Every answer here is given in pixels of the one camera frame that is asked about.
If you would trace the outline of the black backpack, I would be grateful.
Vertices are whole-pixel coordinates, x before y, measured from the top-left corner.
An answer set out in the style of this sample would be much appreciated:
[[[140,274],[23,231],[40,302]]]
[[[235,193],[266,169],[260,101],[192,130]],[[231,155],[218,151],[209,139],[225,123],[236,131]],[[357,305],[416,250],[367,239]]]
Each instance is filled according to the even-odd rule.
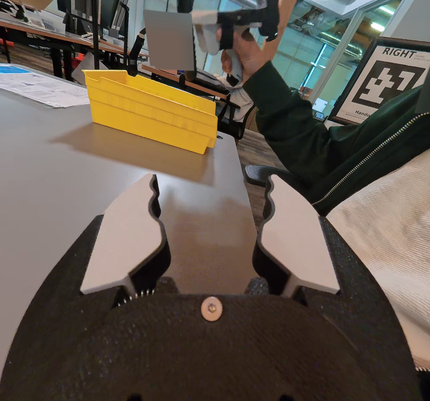
[[[181,84],[193,83],[196,86],[208,89],[210,91],[218,92],[222,95],[228,95],[230,92],[227,87],[214,75],[207,71],[197,69],[196,77],[193,80],[188,80],[187,72],[179,71],[179,82]]]

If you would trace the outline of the person's right hand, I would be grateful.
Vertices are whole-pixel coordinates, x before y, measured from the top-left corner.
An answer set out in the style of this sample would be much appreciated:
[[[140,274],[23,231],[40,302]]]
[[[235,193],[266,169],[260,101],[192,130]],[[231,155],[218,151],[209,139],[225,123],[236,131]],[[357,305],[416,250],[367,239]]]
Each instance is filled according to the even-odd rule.
[[[245,83],[267,62],[265,54],[258,46],[248,29],[234,31],[233,51],[238,55],[242,68],[242,83]]]

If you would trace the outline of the wooden background table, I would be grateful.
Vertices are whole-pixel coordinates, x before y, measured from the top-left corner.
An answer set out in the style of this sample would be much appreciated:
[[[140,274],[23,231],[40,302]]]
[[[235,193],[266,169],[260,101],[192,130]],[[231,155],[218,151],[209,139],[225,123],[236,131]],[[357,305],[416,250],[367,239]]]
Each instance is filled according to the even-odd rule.
[[[67,42],[71,44],[79,44],[91,49],[94,48],[92,40],[82,38],[76,34],[71,34],[71,33],[62,34],[59,32],[52,32],[44,28],[30,26],[22,21],[8,20],[3,18],[0,19],[0,25],[6,29],[13,29],[13,30],[21,31],[31,35],[38,35],[38,36],[45,37],[46,39],[58,40],[61,42]],[[111,52],[111,53],[117,53],[117,54],[123,53],[122,46],[111,44],[102,40],[99,41],[99,49],[103,51]]]

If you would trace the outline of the grey desk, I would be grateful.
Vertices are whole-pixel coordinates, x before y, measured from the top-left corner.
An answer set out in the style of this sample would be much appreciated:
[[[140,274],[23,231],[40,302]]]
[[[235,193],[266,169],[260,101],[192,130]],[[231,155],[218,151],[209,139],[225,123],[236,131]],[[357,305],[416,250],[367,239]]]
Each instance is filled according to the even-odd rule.
[[[256,227],[235,140],[203,155],[94,124],[89,105],[51,108],[1,90],[1,371],[47,275],[95,216],[157,174],[180,292],[241,294],[256,277]]]

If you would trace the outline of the cream white shirt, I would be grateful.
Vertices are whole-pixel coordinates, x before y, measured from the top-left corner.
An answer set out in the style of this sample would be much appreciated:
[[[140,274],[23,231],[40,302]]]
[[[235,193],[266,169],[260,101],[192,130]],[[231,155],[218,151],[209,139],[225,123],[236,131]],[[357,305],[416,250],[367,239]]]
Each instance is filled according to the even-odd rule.
[[[374,181],[326,217],[378,282],[414,363],[430,365],[430,151]]]

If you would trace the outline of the white leaning panel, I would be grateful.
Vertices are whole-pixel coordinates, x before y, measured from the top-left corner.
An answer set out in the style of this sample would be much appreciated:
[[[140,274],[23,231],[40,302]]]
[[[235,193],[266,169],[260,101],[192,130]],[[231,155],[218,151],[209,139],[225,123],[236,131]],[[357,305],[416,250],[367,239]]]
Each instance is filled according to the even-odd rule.
[[[92,52],[86,53],[83,60],[73,70],[71,75],[76,83],[86,87],[84,70],[94,70],[94,55]]]

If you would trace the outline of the yellow plastic bin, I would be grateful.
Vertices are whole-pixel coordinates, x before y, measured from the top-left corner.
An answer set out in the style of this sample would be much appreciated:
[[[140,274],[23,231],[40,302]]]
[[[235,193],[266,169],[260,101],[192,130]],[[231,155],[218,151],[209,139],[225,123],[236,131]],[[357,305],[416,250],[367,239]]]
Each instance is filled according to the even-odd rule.
[[[83,70],[96,124],[203,155],[217,141],[216,105],[125,70]]]

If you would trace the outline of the white sign board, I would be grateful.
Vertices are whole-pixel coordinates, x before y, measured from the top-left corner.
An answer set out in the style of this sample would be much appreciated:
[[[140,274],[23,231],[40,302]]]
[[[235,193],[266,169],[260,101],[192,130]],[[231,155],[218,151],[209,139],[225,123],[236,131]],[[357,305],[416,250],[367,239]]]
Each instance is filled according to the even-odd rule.
[[[429,65],[429,42],[374,39],[328,119],[341,125],[361,124],[391,99],[421,86]]]

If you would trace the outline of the wooden post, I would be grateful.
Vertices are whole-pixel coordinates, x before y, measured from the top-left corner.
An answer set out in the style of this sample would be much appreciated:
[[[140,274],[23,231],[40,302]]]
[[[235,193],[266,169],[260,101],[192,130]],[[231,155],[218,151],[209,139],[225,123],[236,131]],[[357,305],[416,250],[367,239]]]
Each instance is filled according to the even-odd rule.
[[[263,53],[264,60],[266,61],[273,60],[277,52],[278,46],[282,40],[284,31],[287,28],[288,21],[291,17],[296,1],[297,0],[279,0],[278,1],[278,9],[279,9],[280,17],[279,17],[277,37],[272,41],[268,41],[267,39],[265,39],[265,41],[263,42],[261,50]]]

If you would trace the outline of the printed paper sheet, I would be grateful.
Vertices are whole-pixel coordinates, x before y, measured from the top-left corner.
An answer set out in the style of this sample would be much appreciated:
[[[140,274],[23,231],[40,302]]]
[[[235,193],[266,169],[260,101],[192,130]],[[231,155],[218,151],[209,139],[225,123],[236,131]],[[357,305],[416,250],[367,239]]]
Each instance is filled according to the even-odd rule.
[[[90,104],[86,88],[11,64],[0,65],[0,88],[52,108]]]

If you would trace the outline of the dark green zip jacket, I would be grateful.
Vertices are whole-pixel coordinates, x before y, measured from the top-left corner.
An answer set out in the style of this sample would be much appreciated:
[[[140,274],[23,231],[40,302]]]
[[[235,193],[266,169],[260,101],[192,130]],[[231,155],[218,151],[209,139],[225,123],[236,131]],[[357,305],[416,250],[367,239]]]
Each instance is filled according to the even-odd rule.
[[[421,88],[391,99],[360,125],[328,128],[329,171],[315,183],[292,173],[321,216],[429,150],[429,112],[416,112]],[[416,369],[422,398],[429,400],[429,370]]]

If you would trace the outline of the person's right forearm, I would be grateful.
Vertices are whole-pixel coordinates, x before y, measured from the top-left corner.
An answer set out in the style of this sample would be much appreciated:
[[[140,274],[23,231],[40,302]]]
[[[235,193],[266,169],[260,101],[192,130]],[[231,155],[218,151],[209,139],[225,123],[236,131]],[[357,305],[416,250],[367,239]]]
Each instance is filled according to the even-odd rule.
[[[270,61],[244,83],[257,107],[256,125],[280,162],[305,183],[329,171],[330,134],[311,103],[293,92]]]

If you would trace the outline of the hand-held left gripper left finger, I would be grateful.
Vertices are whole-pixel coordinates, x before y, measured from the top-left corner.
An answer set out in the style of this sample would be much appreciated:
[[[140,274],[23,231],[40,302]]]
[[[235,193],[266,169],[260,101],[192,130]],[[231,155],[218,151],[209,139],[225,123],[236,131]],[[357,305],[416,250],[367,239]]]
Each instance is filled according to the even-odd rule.
[[[171,263],[160,216],[157,175],[149,173],[106,209],[80,292],[120,287],[130,300],[152,294]]]

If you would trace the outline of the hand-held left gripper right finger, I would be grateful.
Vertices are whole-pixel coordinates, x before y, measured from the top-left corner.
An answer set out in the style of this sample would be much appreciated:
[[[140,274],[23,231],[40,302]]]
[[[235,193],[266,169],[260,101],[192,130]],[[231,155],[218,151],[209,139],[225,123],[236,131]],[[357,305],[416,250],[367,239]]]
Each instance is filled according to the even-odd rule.
[[[302,288],[340,293],[321,218],[311,204],[278,175],[267,179],[263,221],[252,264],[268,294],[296,297]]]

